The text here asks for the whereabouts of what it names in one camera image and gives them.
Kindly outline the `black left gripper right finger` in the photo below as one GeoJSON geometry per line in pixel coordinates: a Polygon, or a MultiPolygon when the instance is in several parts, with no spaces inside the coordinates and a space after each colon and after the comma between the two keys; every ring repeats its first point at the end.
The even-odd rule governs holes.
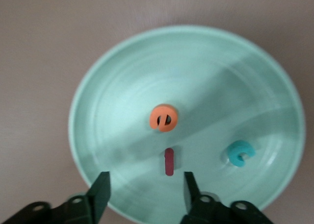
{"type": "Polygon", "coordinates": [[[255,205],[239,200],[229,207],[214,199],[212,193],[199,190],[194,174],[184,172],[184,201],[187,209],[182,224],[271,224],[255,205]]]}

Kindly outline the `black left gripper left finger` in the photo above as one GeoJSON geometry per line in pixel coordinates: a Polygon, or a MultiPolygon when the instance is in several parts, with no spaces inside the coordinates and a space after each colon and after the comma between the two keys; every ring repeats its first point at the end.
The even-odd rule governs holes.
{"type": "Polygon", "coordinates": [[[48,202],[28,204],[5,224],[97,224],[111,195],[110,173],[101,172],[85,194],[74,195],[58,207],[48,202]]]}

